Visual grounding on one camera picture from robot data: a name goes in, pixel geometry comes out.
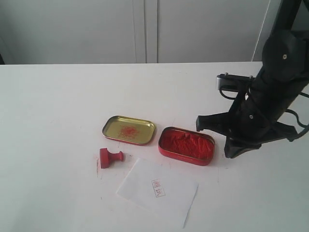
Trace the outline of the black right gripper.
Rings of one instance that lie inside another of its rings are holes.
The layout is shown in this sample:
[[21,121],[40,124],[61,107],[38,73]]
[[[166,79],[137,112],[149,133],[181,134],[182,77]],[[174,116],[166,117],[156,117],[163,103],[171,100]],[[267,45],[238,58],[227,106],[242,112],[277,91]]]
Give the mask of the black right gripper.
[[295,127],[278,122],[297,95],[290,92],[246,90],[240,91],[229,112],[198,116],[196,131],[210,130],[227,133],[225,157],[258,150],[261,144],[281,139],[293,141]]

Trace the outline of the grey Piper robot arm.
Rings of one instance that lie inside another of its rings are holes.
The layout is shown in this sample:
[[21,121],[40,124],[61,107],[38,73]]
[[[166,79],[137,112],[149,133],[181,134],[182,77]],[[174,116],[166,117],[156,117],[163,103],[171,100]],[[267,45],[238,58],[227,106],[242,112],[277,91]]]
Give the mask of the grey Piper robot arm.
[[292,142],[305,135],[303,125],[279,122],[289,106],[309,83],[309,34],[280,30],[271,35],[263,48],[262,68],[258,75],[239,76],[223,73],[217,77],[221,94],[235,92],[229,111],[198,116],[196,130],[211,130],[226,137],[224,153],[233,159],[262,144],[287,139]]

